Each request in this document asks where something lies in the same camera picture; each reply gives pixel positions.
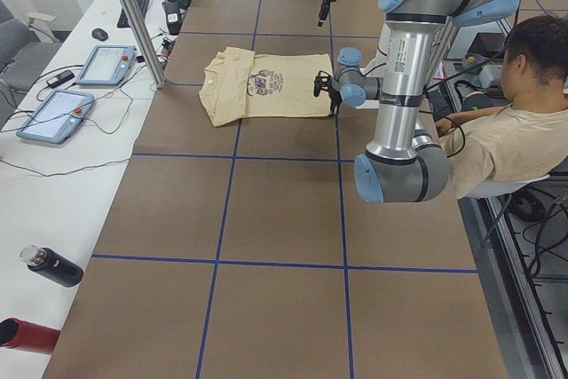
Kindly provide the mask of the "cream motorcycle print t-shirt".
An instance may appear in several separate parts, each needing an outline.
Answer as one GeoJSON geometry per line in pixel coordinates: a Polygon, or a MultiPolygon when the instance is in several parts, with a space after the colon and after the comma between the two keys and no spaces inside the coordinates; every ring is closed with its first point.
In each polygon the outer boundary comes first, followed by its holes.
{"type": "Polygon", "coordinates": [[[204,68],[199,97],[215,127],[242,118],[323,117],[329,101],[313,95],[320,71],[332,71],[327,54],[282,56],[227,47],[204,68]]]}

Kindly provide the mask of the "seated person in beige shirt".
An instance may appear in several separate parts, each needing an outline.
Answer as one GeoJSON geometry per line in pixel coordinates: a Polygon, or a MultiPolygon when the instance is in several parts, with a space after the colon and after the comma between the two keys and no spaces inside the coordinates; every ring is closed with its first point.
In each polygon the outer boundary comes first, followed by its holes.
{"type": "Polygon", "coordinates": [[[436,121],[457,198],[485,181],[542,177],[567,156],[567,21],[524,20],[509,33],[501,87],[509,101],[436,121]]]}

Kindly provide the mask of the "brown table cover sheet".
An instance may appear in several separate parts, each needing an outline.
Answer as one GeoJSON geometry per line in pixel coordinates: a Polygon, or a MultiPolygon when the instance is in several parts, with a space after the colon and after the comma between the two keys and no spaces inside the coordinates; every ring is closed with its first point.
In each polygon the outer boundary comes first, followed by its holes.
{"type": "Polygon", "coordinates": [[[228,46],[375,53],[376,0],[193,0],[45,376],[531,378],[492,318],[450,191],[374,205],[353,160],[375,111],[212,126],[228,46]]]}

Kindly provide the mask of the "white chair seat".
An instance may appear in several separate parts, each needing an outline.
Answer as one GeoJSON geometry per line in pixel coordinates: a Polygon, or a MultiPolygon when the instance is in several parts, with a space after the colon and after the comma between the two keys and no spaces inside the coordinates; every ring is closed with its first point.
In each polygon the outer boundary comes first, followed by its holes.
{"type": "Polygon", "coordinates": [[[545,174],[538,178],[533,178],[524,181],[516,181],[516,182],[504,182],[504,181],[494,181],[494,180],[486,180],[476,186],[474,189],[469,191],[465,198],[491,198],[497,197],[504,194],[512,194],[515,191],[521,189],[524,186],[527,186],[531,183],[539,182],[549,178],[549,174],[545,174]]]}

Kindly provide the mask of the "far blue teach pendant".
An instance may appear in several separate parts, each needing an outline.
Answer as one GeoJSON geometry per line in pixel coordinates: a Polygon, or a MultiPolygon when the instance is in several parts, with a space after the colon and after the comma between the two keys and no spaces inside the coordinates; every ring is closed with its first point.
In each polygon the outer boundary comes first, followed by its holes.
{"type": "Polygon", "coordinates": [[[133,45],[96,45],[75,83],[79,86],[116,86],[126,78],[135,61],[133,45]]]}

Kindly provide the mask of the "blue teach pendant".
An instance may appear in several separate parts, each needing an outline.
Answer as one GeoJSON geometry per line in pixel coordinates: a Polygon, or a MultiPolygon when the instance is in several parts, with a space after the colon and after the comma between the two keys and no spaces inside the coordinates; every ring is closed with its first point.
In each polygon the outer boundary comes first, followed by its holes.
{"type": "Polygon", "coordinates": [[[94,106],[94,96],[79,91],[54,90],[25,121],[19,138],[60,145],[87,118],[94,106]]]}
{"type": "Polygon", "coordinates": [[[96,45],[75,83],[79,86],[116,86],[126,78],[135,61],[133,45],[96,45]]]}

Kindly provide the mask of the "black computer mouse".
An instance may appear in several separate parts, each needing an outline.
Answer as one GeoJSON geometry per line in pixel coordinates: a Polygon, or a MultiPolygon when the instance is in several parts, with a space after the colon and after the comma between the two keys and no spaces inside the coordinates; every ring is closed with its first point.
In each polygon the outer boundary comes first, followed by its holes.
{"type": "Polygon", "coordinates": [[[104,42],[108,39],[108,33],[102,28],[94,28],[91,31],[91,36],[101,42],[104,42]]]}

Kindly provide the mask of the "near blue teach pendant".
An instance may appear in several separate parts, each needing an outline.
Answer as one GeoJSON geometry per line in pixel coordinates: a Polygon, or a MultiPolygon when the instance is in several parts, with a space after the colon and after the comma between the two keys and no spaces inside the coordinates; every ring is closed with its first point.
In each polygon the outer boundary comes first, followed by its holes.
{"type": "Polygon", "coordinates": [[[60,145],[87,118],[94,106],[94,96],[79,91],[54,90],[25,121],[19,138],[60,145]]]}

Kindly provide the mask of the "black power adapter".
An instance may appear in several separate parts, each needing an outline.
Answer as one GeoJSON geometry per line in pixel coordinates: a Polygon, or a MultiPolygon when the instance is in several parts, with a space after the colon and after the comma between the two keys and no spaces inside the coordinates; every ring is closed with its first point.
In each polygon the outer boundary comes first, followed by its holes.
{"type": "Polygon", "coordinates": [[[46,85],[49,88],[54,89],[54,88],[57,88],[64,83],[70,82],[74,79],[75,79],[75,74],[72,71],[64,70],[61,73],[47,79],[46,85]]]}

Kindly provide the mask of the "grey office chair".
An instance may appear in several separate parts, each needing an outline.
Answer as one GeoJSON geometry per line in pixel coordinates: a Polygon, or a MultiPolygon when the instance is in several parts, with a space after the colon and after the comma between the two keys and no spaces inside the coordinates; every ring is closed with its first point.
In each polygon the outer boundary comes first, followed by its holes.
{"type": "Polygon", "coordinates": [[[36,21],[53,22],[55,16],[29,12],[27,20],[17,19],[1,2],[1,89],[15,97],[26,95],[50,61],[61,42],[36,21]]]}

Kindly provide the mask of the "black metal-capped bottle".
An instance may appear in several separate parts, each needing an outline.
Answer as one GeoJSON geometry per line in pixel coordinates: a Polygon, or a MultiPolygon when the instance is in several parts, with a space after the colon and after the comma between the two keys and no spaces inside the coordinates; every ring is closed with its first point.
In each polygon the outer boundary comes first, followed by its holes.
{"type": "Polygon", "coordinates": [[[20,252],[20,260],[29,271],[59,285],[72,288],[83,278],[83,269],[49,248],[28,245],[20,252]]]}

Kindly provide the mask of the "red cylindrical bottle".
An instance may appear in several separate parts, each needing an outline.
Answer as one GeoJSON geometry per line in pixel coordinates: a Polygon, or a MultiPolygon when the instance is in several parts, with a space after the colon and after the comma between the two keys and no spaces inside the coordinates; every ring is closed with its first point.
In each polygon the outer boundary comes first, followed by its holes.
{"type": "Polygon", "coordinates": [[[1,347],[52,354],[60,331],[32,322],[9,318],[1,322],[1,347]]]}

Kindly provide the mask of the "aluminium frame post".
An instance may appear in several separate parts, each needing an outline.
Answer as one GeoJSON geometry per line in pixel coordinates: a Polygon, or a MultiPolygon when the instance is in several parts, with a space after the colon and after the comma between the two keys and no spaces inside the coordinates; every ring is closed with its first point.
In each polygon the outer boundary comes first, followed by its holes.
{"type": "Polygon", "coordinates": [[[138,2],[137,0],[119,1],[130,23],[130,29],[136,38],[138,48],[141,50],[141,53],[146,60],[146,65],[154,79],[154,84],[157,89],[161,89],[165,84],[165,75],[162,65],[158,60],[158,54],[154,50],[151,36],[147,31],[146,23],[142,17],[141,11],[139,10],[138,2]]]}

